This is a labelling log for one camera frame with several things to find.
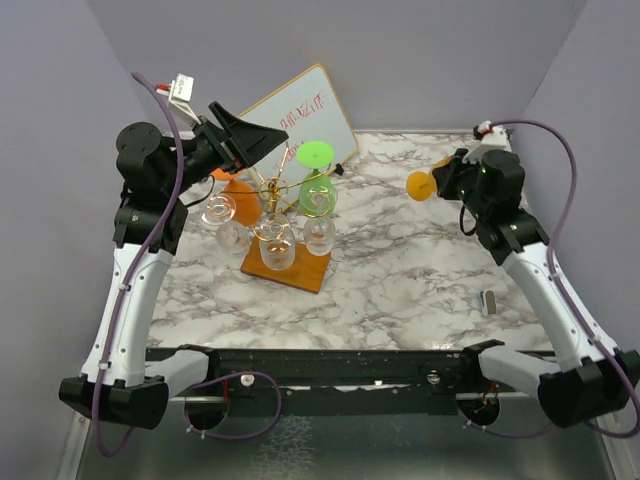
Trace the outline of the yellow plastic wine glass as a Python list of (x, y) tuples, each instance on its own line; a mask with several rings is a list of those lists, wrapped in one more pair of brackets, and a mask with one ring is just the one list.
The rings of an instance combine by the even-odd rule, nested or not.
[(436, 163), (428, 172), (415, 171), (412, 172), (406, 181), (406, 191), (409, 197), (415, 201), (426, 201), (434, 193), (437, 192), (437, 182), (434, 177), (434, 171), (438, 168), (448, 165), (452, 157), (446, 157)]

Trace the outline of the orange plastic wine glass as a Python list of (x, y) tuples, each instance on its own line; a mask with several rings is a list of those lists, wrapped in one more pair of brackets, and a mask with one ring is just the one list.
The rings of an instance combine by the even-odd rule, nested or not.
[(216, 169), (211, 176), (223, 183), (221, 192), (235, 202), (236, 213), (233, 219), (244, 226), (254, 225), (261, 216), (262, 205), (252, 185), (243, 181), (240, 173), (231, 174)]

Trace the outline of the green plastic wine glass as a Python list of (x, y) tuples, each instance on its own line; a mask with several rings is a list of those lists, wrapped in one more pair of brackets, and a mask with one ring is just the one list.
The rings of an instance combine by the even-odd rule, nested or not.
[(310, 173), (299, 185), (298, 209), (308, 216), (329, 216), (333, 213), (338, 195), (329, 178), (334, 150), (326, 142), (309, 141), (297, 150), (296, 159)]

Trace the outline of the clear ribbed goblet glass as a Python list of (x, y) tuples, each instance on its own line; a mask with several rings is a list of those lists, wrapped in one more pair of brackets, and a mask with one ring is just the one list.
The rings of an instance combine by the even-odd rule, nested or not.
[(255, 235), (261, 259), (267, 268), (283, 271), (293, 265), (296, 239), (289, 220), (283, 214), (266, 214), (257, 224)]

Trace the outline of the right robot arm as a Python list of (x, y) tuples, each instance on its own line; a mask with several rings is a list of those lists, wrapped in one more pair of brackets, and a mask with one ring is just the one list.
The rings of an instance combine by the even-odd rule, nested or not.
[(474, 217), (479, 242), (525, 295), (555, 359), (486, 341), (464, 349), (461, 383), (472, 391), (506, 384), (537, 399), (560, 428), (623, 409), (639, 381), (639, 354), (622, 351), (601, 328), (566, 279), (546, 232), (521, 207), (519, 157), (491, 150), (468, 162), (465, 154), (460, 149), (431, 170), (437, 194), (461, 201)]

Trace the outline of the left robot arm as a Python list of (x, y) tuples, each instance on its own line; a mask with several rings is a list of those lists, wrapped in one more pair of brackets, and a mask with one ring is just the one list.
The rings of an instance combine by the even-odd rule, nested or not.
[(189, 140), (165, 136), (149, 122), (128, 125), (116, 139), (123, 191), (110, 290), (80, 374), (59, 387), (60, 400), (88, 418), (151, 430), (171, 398), (189, 387), (210, 394), (220, 385), (220, 369), (200, 347), (146, 364), (158, 294), (188, 214), (179, 196), (216, 169), (238, 173), (254, 166), (289, 135), (241, 120), (217, 102), (209, 109), (215, 119), (201, 118)]

